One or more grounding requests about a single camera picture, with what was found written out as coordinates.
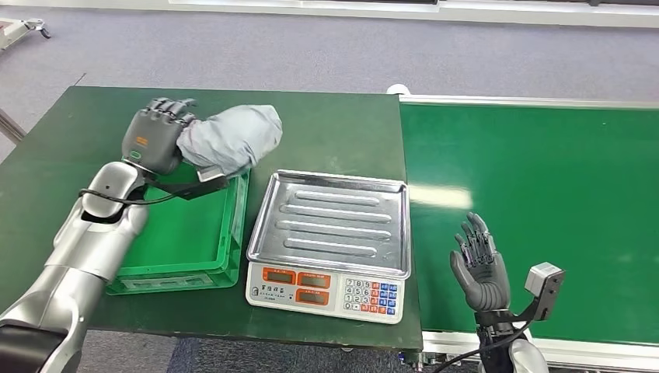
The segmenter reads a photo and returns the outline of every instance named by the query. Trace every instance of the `stainless steel tray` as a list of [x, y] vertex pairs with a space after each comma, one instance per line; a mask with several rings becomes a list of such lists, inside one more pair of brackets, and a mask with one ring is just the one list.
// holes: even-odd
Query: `stainless steel tray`
[[268, 183], [247, 257], [259, 263], [408, 278], [407, 185], [278, 170]]

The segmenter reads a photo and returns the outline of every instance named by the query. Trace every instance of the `wire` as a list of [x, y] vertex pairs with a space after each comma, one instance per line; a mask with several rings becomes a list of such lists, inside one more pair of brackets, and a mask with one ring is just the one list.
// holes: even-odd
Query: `wire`
[[516, 340], [516, 339], [517, 339], [517, 338], [518, 338], [518, 337], [519, 337], [519, 336], [520, 336], [520, 335], [521, 335], [526, 329], [528, 329], [528, 328], [531, 326], [531, 322], [533, 322], [533, 320], [529, 320], [529, 321], [527, 321], [526, 324], [524, 324], [524, 326], [523, 326], [521, 329], [519, 329], [519, 330], [516, 331], [515, 333], [511, 334], [511, 335], [508, 336], [507, 338], [504, 338], [504, 339], [502, 339], [502, 340], [500, 340], [500, 341], [498, 341], [498, 342], [495, 342], [495, 343], [489, 344], [489, 345], [487, 345], [487, 346], [485, 346], [485, 347], [481, 347], [481, 348], [479, 348], [478, 350], [474, 350], [474, 351], [470, 351], [470, 352], [465, 352], [465, 353], [462, 354], [462, 355], [458, 355], [458, 356], [456, 356], [456, 357], [453, 357], [453, 358], [452, 358], [451, 360], [449, 360], [449, 361], [445, 361], [445, 362], [441, 363], [440, 366], [438, 366], [437, 369], [435, 369], [435, 370], [433, 371], [433, 373], [438, 373], [438, 372], [440, 372], [440, 371], [443, 371], [443, 370], [444, 370], [445, 368], [447, 368], [448, 366], [450, 366], [450, 365], [452, 365], [452, 364], [454, 364], [454, 363], [457, 363], [457, 362], [460, 361], [460, 360], [464, 360], [464, 359], [466, 359], [467, 357], [471, 357], [471, 356], [473, 356], [473, 355], [475, 355], [475, 354], [481, 354], [481, 353], [483, 353], [483, 352], [486, 352], [486, 351], [489, 351], [489, 350], [493, 350], [493, 349], [495, 349], [495, 348], [502, 347], [502, 346], [505, 346], [505, 345], [511, 343], [512, 341]]
[[92, 194], [93, 196], [101, 197], [106, 200], [111, 200], [113, 202], [117, 202], [120, 204], [159, 204], [160, 202], [165, 202], [166, 200], [171, 200], [172, 198], [176, 197], [175, 194], [168, 194], [164, 197], [156, 198], [154, 200], [125, 200], [123, 198], [116, 198], [116, 197], [111, 197], [108, 196], [107, 194], [103, 194], [100, 192], [97, 192], [96, 190], [91, 190], [91, 189], [81, 189], [78, 192], [78, 197], [82, 197], [85, 194]]

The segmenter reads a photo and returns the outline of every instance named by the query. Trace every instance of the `green tray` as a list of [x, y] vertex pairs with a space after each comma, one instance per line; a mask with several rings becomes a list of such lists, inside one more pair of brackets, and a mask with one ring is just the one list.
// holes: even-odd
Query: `green tray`
[[[228, 288], [238, 280], [249, 173], [194, 200], [150, 206], [109, 295]], [[147, 199], [166, 193], [150, 188]]]

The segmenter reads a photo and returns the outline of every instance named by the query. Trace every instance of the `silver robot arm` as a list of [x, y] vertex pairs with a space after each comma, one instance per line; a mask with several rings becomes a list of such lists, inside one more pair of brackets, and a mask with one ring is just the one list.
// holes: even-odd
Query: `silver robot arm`
[[[225, 177], [185, 184], [157, 180], [182, 161], [176, 139], [195, 118], [185, 113], [192, 104], [163, 97], [135, 114], [122, 143], [124, 161], [104, 165], [81, 190], [41, 275], [0, 314], [0, 371], [74, 372], [94, 308], [144, 227], [147, 204], [174, 196], [189, 200], [227, 185]], [[171, 194], [144, 201], [145, 184]]]
[[[533, 294], [531, 304], [519, 315], [508, 309], [511, 290], [504, 259], [497, 251], [490, 230], [478, 214], [468, 213], [462, 223], [466, 239], [456, 235], [460, 252], [451, 252], [451, 269], [469, 307], [474, 310], [480, 349], [455, 360], [478, 353], [480, 373], [548, 373], [540, 350], [523, 332], [531, 322], [549, 318], [563, 283], [565, 272], [550, 263], [533, 266], [525, 289]], [[513, 322], [526, 322], [518, 329]], [[444, 363], [435, 373], [449, 366]]]
[[[123, 162], [106, 164], [89, 185], [126, 199], [144, 185]], [[11, 372], [73, 372], [89, 319], [133, 239], [148, 207], [85, 194], [56, 234], [44, 270], [26, 293], [0, 315], [0, 367]]]

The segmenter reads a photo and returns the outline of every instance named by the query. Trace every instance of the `floor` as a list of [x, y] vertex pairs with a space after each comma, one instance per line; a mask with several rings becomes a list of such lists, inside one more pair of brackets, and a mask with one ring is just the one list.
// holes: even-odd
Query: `floor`
[[[7, 6], [0, 16], [43, 18], [53, 34], [0, 52], [0, 107], [27, 130], [75, 84], [384, 92], [401, 82], [419, 94], [659, 100], [659, 30]], [[0, 162], [12, 149], [0, 137]], [[88, 335], [79, 369], [238, 370], [409, 371], [382, 351], [108, 332]]]

